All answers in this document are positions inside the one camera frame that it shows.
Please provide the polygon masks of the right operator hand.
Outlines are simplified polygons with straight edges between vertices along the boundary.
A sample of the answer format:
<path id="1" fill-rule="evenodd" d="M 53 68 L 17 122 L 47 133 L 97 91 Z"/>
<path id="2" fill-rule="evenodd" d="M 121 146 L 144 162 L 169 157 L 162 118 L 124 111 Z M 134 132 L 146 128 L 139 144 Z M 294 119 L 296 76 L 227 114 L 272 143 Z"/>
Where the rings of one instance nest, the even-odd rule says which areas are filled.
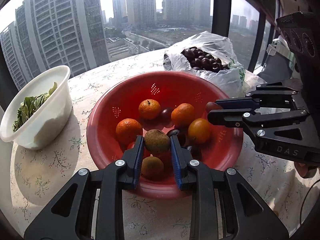
<path id="1" fill-rule="evenodd" d="M 313 178 L 316 175 L 317 170 L 319 169 L 319 167 L 297 162 L 294 162 L 294 165 L 298 174 L 304 179 Z"/>

